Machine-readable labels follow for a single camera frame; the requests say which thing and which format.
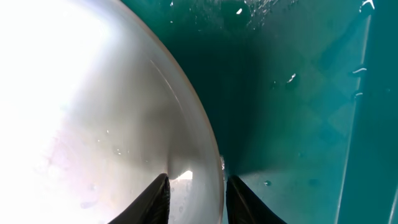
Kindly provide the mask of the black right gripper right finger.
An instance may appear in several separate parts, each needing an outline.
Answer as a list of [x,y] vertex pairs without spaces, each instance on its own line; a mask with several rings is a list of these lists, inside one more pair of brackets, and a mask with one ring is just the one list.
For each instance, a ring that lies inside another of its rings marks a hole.
[[226,183],[229,224],[286,224],[236,175]]

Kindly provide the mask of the teal plastic tray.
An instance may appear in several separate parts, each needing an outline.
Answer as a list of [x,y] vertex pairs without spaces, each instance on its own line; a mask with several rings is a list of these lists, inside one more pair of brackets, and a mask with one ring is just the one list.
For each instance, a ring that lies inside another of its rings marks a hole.
[[191,81],[226,176],[286,223],[397,222],[397,2],[128,1]]

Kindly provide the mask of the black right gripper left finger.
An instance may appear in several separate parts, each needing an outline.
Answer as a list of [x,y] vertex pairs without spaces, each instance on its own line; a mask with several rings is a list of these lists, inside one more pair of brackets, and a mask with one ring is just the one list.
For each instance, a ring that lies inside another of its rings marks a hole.
[[168,224],[170,182],[165,173],[153,182],[109,224]]

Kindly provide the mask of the light blue plate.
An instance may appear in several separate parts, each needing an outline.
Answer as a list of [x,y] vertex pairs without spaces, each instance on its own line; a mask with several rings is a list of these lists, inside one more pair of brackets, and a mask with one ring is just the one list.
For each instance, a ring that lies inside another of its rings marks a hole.
[[170,179],[169,223],[221,223],[210,122],[121,1],[1,2],[1,222],[109,223]]

